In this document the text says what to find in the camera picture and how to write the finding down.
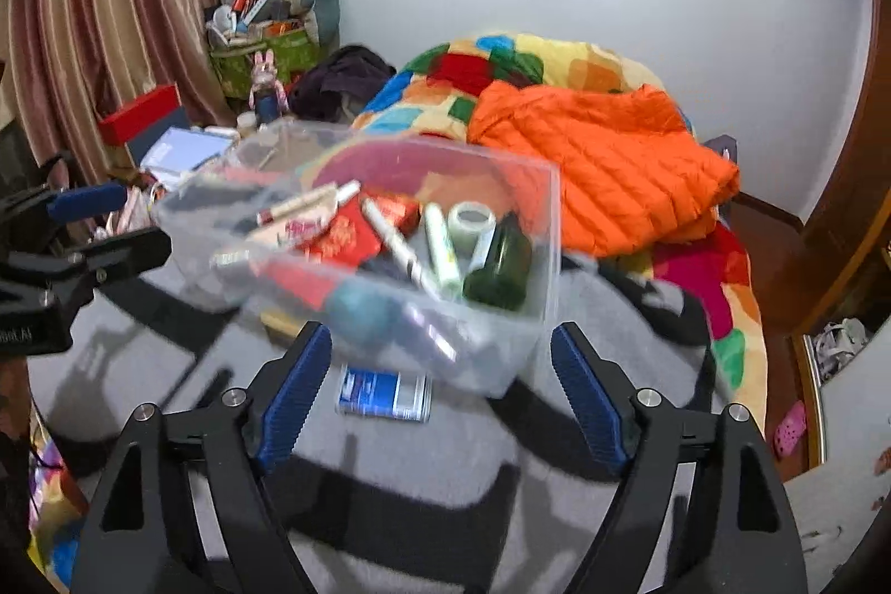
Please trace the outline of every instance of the pink slipper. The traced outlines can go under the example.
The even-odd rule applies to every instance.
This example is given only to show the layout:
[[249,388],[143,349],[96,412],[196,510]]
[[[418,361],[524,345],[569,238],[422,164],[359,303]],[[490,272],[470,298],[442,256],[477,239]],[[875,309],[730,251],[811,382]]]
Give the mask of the pink slipper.
[[807,413],[805,404],[802,401],[796,401],[789,413],[777,426],[773,432],[773,449],[777,456],[785,459],[789,456],[795,447],[799,445],[801,437],[807,430]]

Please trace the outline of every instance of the green bag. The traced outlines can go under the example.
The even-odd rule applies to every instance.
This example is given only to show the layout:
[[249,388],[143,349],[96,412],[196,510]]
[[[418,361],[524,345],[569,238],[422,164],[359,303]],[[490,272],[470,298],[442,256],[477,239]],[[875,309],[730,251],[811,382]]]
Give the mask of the green bag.
[[275,68],[284,85],[290,84],[295,75],[309,71],[319,63],[319,48],[309,41],[305,29],[262,39],[248,46],[211,51],[210,64],[226,97],[247,99],[251,95],[254,54],[257,51],[265,53],[269,48],[275,53]]

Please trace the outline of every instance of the blue ball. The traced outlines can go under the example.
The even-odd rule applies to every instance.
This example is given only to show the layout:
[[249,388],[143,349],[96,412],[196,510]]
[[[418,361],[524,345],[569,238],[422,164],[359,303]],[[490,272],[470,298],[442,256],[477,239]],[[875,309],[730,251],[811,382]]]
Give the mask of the blue ball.
[[379,345],[388,337],[398,306],[357,282],[345,282],[325,300],[331,330],[353,345]]

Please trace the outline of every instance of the dark clothing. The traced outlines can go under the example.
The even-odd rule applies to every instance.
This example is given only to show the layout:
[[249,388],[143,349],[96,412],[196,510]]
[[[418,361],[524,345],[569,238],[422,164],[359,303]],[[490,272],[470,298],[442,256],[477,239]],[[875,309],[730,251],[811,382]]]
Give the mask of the dark clothing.
[[288,95],[291,111],[308,121],[338,121],[341,95],[366,104],[395,69],[364,46],[339,48],[306,72]]

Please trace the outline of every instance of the orange jacket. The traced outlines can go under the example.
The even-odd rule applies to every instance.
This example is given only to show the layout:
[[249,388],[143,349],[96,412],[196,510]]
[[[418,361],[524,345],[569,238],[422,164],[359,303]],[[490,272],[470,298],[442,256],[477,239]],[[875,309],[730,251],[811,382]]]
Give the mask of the orange jacket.
[[[647,85],[600,94],[495,81],[467,140],[557,164],[563,247],[596,257],[703,238],[714,206],[740,189],[736,164],[698,145],[671,97]],[[509,182],[520,198],[541,194]]]

